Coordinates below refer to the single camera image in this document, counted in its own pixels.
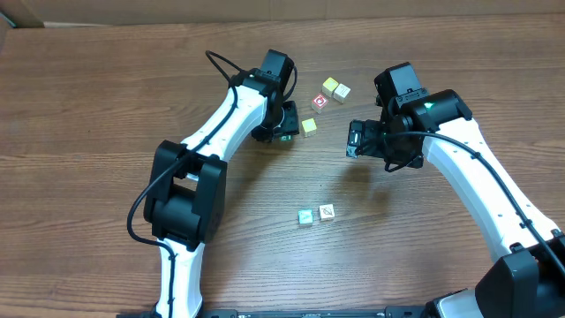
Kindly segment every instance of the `wooden tabletop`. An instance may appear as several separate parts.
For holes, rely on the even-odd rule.
[[[159,143],[191,135],[223,101],[206,49],[243,68],[287,53],[299,116],[318,125],[292,142],[249,137],[230,161],[206,308],[422,304],[486,273],[478,226],[431,164],[389,174],[382,160],[345,157],[349,122],[379,118],[373,78],[405,61],[430,91],[462,96],[509,174],[565,226],[565,15],[11,30],[0,316],[113,317],[157,301],[158,250],[131,240],[125,217]],[[350,97],[318,115],[311,100],[329,76]],[[298,227],[298,210],[327,203],[334,222]],[[141,214],[135,228],[150,237]]]

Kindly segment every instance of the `red and white cube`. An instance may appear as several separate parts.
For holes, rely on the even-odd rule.
[[[322,94],[317,94],[316,97],[312,99],[312,109],[316,110],[318,114],[321,114],[321,110],[323,110],[326,105],[328,105],[328,99]]]

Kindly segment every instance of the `cable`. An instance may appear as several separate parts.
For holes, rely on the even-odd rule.
[[[297,81],[298,81],[297,66],[294,65],[292,69],[294,70],[294,83],[292,83],[292,87],[289,89],[289,92],[285,96],[282,97],[283,102],[286,102],[290,98],[290,96],[294,92],[294,87],[297,85]]]
[[[504,192],[504,194],[506,194],[506,197],[510,201],[510,204],[516,210],[516,214],[518,216],[520,216],[520,218],[522,219],[524,226],[527,227],[528,230],[530,230],[531,235],[539,242],[539,244],[542,246],[542,248],[546,251],[546,253],[549,255],[549,258],[551,259],[551,261],[557,267],[557,270],[560,272],[561,276],[565,279],[565,267],[563,266],[561,261],[559,261],[559,258],[557,257],[557,255],[555,255],[554,251],[549,247],[549,245],[546,243],[546,241],[541,237],[541,235],[539,235],[538,231],[533,227],[531,220],[528,219],[526,214],[522,211],[522,208],[520,208],[520,205],[518,204],[518,202],[514,198],[514,195],[512,195],[512,193],[510,192],[510,190],[508,189],[506,184],[504,184],[504,181],[502,180],[501,176],[499,176],[498,172],[496,172],[496,170],[493,168],[493,166],[478,151],[473,150],[471,147],[463,144],[462,142],[460,142],[458,140],[455,140],[455,139],[450,138],[448,136],[433,133],[433,132],[397,132],[397,133],[391,133],[391,134],[386,134],[386,133],[383,134],[384,139],[398,138],[398,137],[404,137],[404,136],[433,137],[433,138],[437,138],[437,139],[440,139],[440,140],[444,140],[444,141],[447,141],[447,142],[449,142],[449,143],[451,143],[455,146],[458,146],[459,148],[470,153],[472,155],[473,159],[479,160],[483,164],[483,166],[485,166],[485,168],[491,173],[494,180],[496,181],[496,183],[498,183],[499,187]],[[368,144],[375,142],[377,140],[378,139],[367,140],[367,141],[361,143],[361,145],[359,145],[358,149],[360,149],[360,148],[363,149]]]
[[[223,75],[223,77],[228,81],[228,85],[231,88],[231,90],[233,91],[233,103],[231,104],[231,108],[230,111],[228,111],[228,113],[226,114],[226,116],[222,119],[222,121],[212,130],[212,132],[210,132],[210,134],[208,136],[206,136],[196,147],[192,148],[188,153],[186,153],[185,155],[183,155],[182,157],[178,158],[177,161],[175,163],[173,163],[169,168],[167,168],[167,170],[165,170],[162,174],[160,174],[157,178],[155,178],[138,196],[138,198],[133,202],[132,207],[130,208],[130,212],[127,215],[127,232],[130,234],[130,237],[132,237],[132,239],[143,243],[143,244],[148,244],[150,246],[158,246],[158,247],[162,247],[164,248],[168,253],[169,253],[169,259],[170,259],[170,277],[169,277],[169,300],[167,301],[169,304],[169,318],[172,318],[173,316],[173,301],[174,301],[174,297],[173,297],[173,282],[175,280],[175,257],[177,257],[174,253],[174,251],[172,250],[172,248],[170,248],[170,246],[167,246],[166,244],[159,242],[159,241],[154,241],[151,239],[147,239],[147,238],[142,238],[140,236],[138,236],[137,234],[135,234],[135,232],[133,231],[133,227],[132,227],[132,221],[133,221],[133,215],[135,214],[135,210],[137,210],[138,206],[141,204],[141,202],[143,201],[143,199],[145,199],[145,197],[147,197],[147,194],[149,193],[149,191],[151,191],[151,189],[153,189],[153,187],[165,176],[169,175],[170,173],[175,173],[176,170],[178,170],[180,167],[183,166],[183,164],[185,164],[191,157],[193,154],[195,154],[198,150],[200,150],[202,147],[204,147],[204,145],[208,144],[208,142],[212,139],[212,137],[214,137],[214,135],[222,128],[222,126],[225,125],[225,123],[228,121],[228,119],[230,119],[231,114],[233,114],[233,112],[236,110],[237,108],[237,90],[236,88],[231,84],[230,81],[230,77],[228,76],[228,74],[222,69],[222,67],[220,67],[220,65],[218,65],[218,63],[215,62],[215,60],[211,57],[218,57],[220,58],[222,61],[226,62],[227,64],[233,66],[234,68],[236,68],[239,71],[242,71],[241,68],[239,68],[239,66],[233,64],[230,60],[228,60],[225,57],[222,57],[212,51],[207,50],[206,51],[206,56],[208,57],[208,59],[210,60],[210,62],[212,62],[212,64],[215,66],[215,68]]]

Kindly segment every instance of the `white cube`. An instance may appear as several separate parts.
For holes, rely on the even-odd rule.
[[[346,87],[344,84],[340,84],[334,91],[334,98],[340,102],[340,103],[344,103],[345,102],[345,98],[347,98],[347,95],[350,93],[351,88]]]
[[[334,205],[326,204],[320,206],[320,220],[321,221],[332,221],[335,217]]]

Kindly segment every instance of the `cube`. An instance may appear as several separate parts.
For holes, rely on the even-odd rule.
[[[310,137],[316,134],[316,123],[314,122],[314,118],[310,118],[304,120],[302,122],[302,127],[304,128],[304,136]]]
[[[321,92],[327,97],[331,97],[338,85],[339,83],[335,79],[328,78],[321,86]]]
[[[314,99],[312,99],[312,109],[316,110],[318,114],[321,114],[321,110],[328,105],[329,100],[322,94],[317,94]]]
[[[312,225],[314,223],[314,215],[310,209],[298,211],[298,223],[300,225]]]
[[[335,217],[334,205],[326,204],[320,206],[320,220],[321,221],[333,221]]]
[[[350,93],[351,88],[346,87],[344,84],[340,84],[334,91],[334,98],[340,102],[340,103],[344,103],[345,102],[345,98],[347,98],[347,95]]]

